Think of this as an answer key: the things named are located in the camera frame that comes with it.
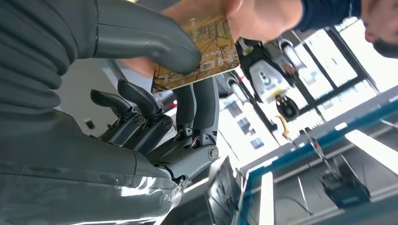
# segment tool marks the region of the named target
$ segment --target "joint screw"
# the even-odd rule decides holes
[[[218,148],[213,146],[210,148],[209,159],[215,161],[218,158]]]
[[[164,126],[164,128],[166,128],[166,129],[170,129],[170,128],[173,126],[173,120],[172,120],[171,118],[166,119],[166,120],[163,122],[163,126]]]
[[[136,117],[136,124],[137,124],[138,126],[143,125],[144,122],[145,122],[145,118],[144,118],[143,116],[139,115],[139,116]]]

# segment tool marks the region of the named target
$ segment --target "window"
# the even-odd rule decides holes
[[[376,82],[380,91],[386,91],[398,85],[397,59],[388,59],[379,55],[371,43],[364,39],[365,27],[361,20],[341,31],[340,35],[351,48],[365,70]]]
[[[333,90],[332,86],[322,74],[322,72],[318,69],[311,56],[305,50],[304,46],[298,45],[295,49],[298,56],[306,65],[306,68],[301,69],[299,74],[300,79],[303,81],[310,94],[315,99],[318,99],[323,95],[331,92]]]
[[[376,96],[367,81],[356,84],[319,107],[326,120],[331,120],[344,112]]]
[[[243,132],[245,135],[248,134],[248,133],[250,133],[251,130],[254,131],[254,129],[251,129],[250,122],[247,120],[246,117],[243,118],[243,119],[241,119],[241,120],[239,120],[239,121],[237,122],[237,124],[238,124],[239,127],[242,129],[242,132]]]
[[[240,114],[242,114],[242,110],[237,105],[236,101],[231,102],[230,104],[228,104],[226,108],[231,113],[233,118],[235,118],[235,117],[239,116]]]
[[[314,33],[306,43],[337,87],[357,77],[325,30]]]
[[[260,138],[254,139],[250,142],[254,149],[259,149],[264,146],[264,143],[261,141]]]

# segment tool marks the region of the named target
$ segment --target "robotic hand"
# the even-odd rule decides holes
[[[4,0],[0,27],[0,223],[143,223],[175,207],[179,186],[140,153],[84,135],[51,90],[90,57],[189,73],[201,55],[184,31],[124,0]]]
[[[214,78],[173,91],[178,101],[178,132],[158,148],[155,147],[172,127],[172,119],[144,89],[120,80],[118,91],[136,104],[140,112],[129,107],[129,103],[119,96],[92,90],[92,101],[111,108],[118,116],[99,140],[143,154],[181,188],[186,188],[218,158],[219,99]]]

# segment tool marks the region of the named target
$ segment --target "person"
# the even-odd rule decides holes
[[[398,0],[187,0],[163,13],[177,22],[205,10],[223,10],[235,40],[270,41],[287,30],[315,30],[360,17],[365,39],[384,57],[398,58]],[[152,76],[154,65],[146,59],[123,63]]]

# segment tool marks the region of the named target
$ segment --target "sleeve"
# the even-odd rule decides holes
[[[301,0],[303,15],[293,30],[317,30],[360,16],[360,0]]]

